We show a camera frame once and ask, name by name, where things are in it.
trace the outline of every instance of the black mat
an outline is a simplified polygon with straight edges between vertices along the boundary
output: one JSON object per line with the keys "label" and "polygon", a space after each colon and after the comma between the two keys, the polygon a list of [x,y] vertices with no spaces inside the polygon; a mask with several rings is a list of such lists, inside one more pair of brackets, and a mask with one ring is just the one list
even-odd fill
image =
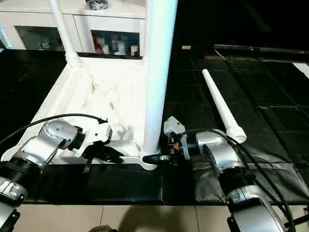
{"label": "black mat", "polygon": [[[62,52],[3,51],[0,138],[28,123],[65,66]],[[210,70],[238,123],[245,146],[290,204],[309,204],[309,79],[288,63],[184,60],[171,64],[163,119],[187,129],[224,130],[201,70]],[[21,135],[1,148],[12,147]],[[48,166],[26,203],[223,204],[208,163],[145,171],[138,165]]]}

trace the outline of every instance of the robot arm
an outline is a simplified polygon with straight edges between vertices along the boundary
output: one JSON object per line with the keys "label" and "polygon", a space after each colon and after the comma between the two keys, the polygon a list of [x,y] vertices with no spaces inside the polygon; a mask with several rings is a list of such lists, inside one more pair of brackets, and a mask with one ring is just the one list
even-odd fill
{"label": "robot arm", "polygon": [[254,184],[237,152],[226,139],[213,132],[196,134],[202,155],[210,158],[231,213],[227,219],[232,232],[284,232],[284,224],[262,190]]}
{"label": "robot arm", "polygon": [[39,134],[30,138],[0,168],[0,232],[14,229],[20,214],[16,211],[26,198],[28,189],[35,183],[44,167],[58,149],[69,149],[75,156],[86,159],[97,157],[104,161],[122,162],[119,156],[109,156],[105,144],[110,142],[112,130],[108,123],[99,124],[85,133],[63,119],[46,122]]}
{"label": "robot arm", "polygon": [[143,161],[174,164],[178,159],[192,160],[196,155],[207,157],[225,194],[231,213],[227,222],[232,232],[286,231],[263,191],[255,185],[254,176],[224,137],[210,131],[198,132],[193,139],[186,134],[179,137],[183,132],[185,127],[170,117],[164,123],[168,142],[161,148],[161,155],[144,157]]}

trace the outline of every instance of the white cylindrical leg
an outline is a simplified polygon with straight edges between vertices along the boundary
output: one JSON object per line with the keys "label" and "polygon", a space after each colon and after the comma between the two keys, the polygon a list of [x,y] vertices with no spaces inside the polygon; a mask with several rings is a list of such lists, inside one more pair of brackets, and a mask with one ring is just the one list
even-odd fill
{"label": "white cylindrical leg", "polygon": [[245,142],[247,139],[245,132],[234,119],[230,109],[228,108],[226,102],[224,101],[220,91],[218,90],[208,70],[204,69],[202,72],[205,81],[207,83],[207,86],[211,92],[214,103],[216,104],[221,119],[225,125],[226,134],[231,138],[235,139],[239,143]]}
{"label": "white cylindrical leg", "polygon": [[150,35],[152,31],[152,10],[153,10],[153,0],[147,0],[146,2],[146,23],[145,23],[145,49],[143,59],[148,61],[149,58],[149,48],[150,48]]}
{"label": "white cylindrical leg", "polygon": [[154,0],[152,4],[143,156],[158,152],[177,2]]}
{"label": "white cylindrical leg", "polygon": [[67,27],[64,23],[63,17],[62,17],[62,13],[58,4],[57,0],[49,0],[49,3],[51,5],[52,8],[52,12],[57,24],[57,28],[58,28],[58,32],[62,41],[62,44],[64,46],[64,49],[66,51],[66,60],[67,62],[77,62],[79,63],[79,57],[77,55],[77,53],[75,52]]}

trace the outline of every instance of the white cabinet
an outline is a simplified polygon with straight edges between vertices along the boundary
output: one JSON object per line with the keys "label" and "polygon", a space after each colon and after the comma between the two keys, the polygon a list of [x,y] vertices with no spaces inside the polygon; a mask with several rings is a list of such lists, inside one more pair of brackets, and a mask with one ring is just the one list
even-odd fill
{"label": "white cabinet", "polygon": [[[92,11],[85,0],[58,0],[77,52],[95,52],[93,35],[104,38],[111,50],[112,37],[125,40],[144,53],[146,0],[109,0],[109,8]],[[0,27],[14,49],[61,50],[48,0],[6,0],[0,3]]]}
{"label": "white cabinet", "polygon": [[[82,52],[73,15],[63,16],[74,49]],[[52,14],[0,12],[0,25],[14,49],[61,50],[62,43]]]}
{"label": "white cabinet", "polygon": [[139,45],[143,55],[145,20],[137,18],[98,17],[74,15],[76,27],[84,52],[95,52],[93,35],[104,37],[111,50],[111,40],[126,38],[126,46],[130,54],[131,45]]}

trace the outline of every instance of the beige floor tile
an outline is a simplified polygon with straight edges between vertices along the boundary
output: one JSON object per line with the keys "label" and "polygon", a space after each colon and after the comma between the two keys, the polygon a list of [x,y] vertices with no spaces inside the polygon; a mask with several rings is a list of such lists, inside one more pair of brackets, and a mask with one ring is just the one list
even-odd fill
{"label": "beige floor tile", "polygon": [[230,232],[227,218],[231,216],[225,206],[196,206],[199,232]]}
{"label": "beige floor tile", "polygon": [[101,221],[103,206],[22,205],[14,232],[88,232]]}
{"label": "beige floor tile", "polygon": [[101,224],[119,232],[198,232],[194,206],[106,205]]}
{"label": "beige floor tile", "polygon": [[[280,219],[284,223],[287,222],[287,219],[285,218],[283,212],[277,206],[273,206],[273,208],[277,212],[277,214],[279,215]],[[296,219],[296,218],[299,218],[301,216],[304,216],[305,215],[304,208],[306,208],[305,205],[291,205],[290,209],[292,211],[293,218]],[[297,225],[296,231],[297,232],[308,232],[309,231],[308,223],[303,223],[303,224]]]}

